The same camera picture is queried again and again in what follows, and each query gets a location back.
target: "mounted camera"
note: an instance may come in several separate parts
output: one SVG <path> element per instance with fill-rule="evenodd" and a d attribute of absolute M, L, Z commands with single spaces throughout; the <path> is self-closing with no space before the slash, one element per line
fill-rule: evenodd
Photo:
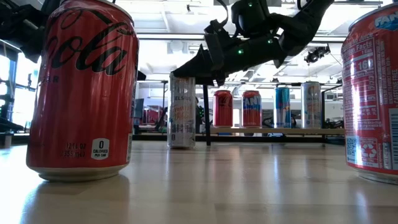
<path fill-rule="evenodd" d="M 222 0 L 218 0 L 226 9 Z M 207 50 L 201 45 L 195 57 L 173 71 L 176 77 L 195 77 L 198 85 L 224 85 L 229 74 L 274 61 L 280 67 L 287 56 L 299 54 L 313 39 L 322 17 L 334 0 L 312 0 L 294 17 L 269 13 L 267 0 L 240 0 L 231 7 L 236 32 L 231 37 L 223 26 L 210 21 L 205 29 Z M 279 28 L 284 32 L 277 35 Z M 237 38 L 241 34 L 245 39 Z"/>
<path fill-rule="evenodd" d="M 330 54 L 329 45 L 326 47 L 317 47 L 315 50 L 308 51 L 308 55 L 304 58 L 304 60 L 308 64 L 315 63 L 327 54 Z"/>

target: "zero calories label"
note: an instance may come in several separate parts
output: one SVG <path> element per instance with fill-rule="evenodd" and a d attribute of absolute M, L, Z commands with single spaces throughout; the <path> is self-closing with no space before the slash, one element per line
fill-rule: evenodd
<path fill-rule="evenodd" d="M 109 139 L 94 139 L 91 151 L 91 158 L 102 160 L 108 158 L 109 155 Z"/>

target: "can lid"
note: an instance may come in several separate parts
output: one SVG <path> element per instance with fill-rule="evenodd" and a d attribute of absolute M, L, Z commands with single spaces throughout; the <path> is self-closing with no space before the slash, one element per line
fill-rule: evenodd
<path fill-rule="evenodd" d="M 371 11 L 371 12 L 368 12 L 368 13 L 366 13 L 365 15 L 363 15 L 363 16 L 357 18 L 351 25 L 349 25 L 348 32 L 351 32 L 351 29 L 353 28 L 353 26 L 354 26 L 357 22 L 359 22 L 359 21 L 365 19 L 366 17 L 368 17 L 368 16 L 370 16 L 370 15 L 373 15 L 373 14 L 375 14 L 375 13 L 377 13 L 377 12 L 383 11 L 383 10 L 385 10 L 385 9 L 388 9 L 388 8 L 394 7 L 394 6 L 398 6 L 398 2 L 391 3 L 391 4 L 388 4 L 388 5 L 386 5 L 386 6 L 380 7 L 380 8 L 378 8 L 378 9 L 375 9 L 375 10 L 373 10 L 373 11 Z"/>
<path fill-rule="evenodd" d="M 62 3 L 64 3 L 64 2 L 66 2 L 66 1 L 69 1 L 69 0 L 61 0 L 60 5 Z M 126 12 L 122 7 L 120 7 L 120 6 L 116 5 L 116 4 L 113 4 L 111 2 L 108 2 L 107 0 L 94 0 L 94 1 L 99 1 L 99 2 L 105 3 L 107 5 L 110 5 L 112 7 L 115 7 L 116 9 L 119 9 L 121 12 L 125 13 L 125 15 L 127 15 L 128 18 L 131 20 L 131 22 L 134 24 L 134 21 L 133 21 L 131 15 L 128 12 Z"/>

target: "table surface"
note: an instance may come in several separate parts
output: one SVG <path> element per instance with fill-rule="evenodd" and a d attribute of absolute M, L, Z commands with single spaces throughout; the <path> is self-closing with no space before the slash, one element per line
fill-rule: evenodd
<path fill-rule="evenodd" d="M 0 223 L 397 223 L 398 186 L 358 177 L 342 146 L 133 142 L 120 175 L 47 182 L 0 149 Z"/>

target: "blue soda can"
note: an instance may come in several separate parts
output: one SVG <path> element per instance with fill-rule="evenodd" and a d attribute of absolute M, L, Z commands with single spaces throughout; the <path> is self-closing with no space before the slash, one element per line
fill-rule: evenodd
<path fill-rule="evenodd" d="M 289 88 L 276 88 L 274 98 L 274 128 L 291 128 Z"/>

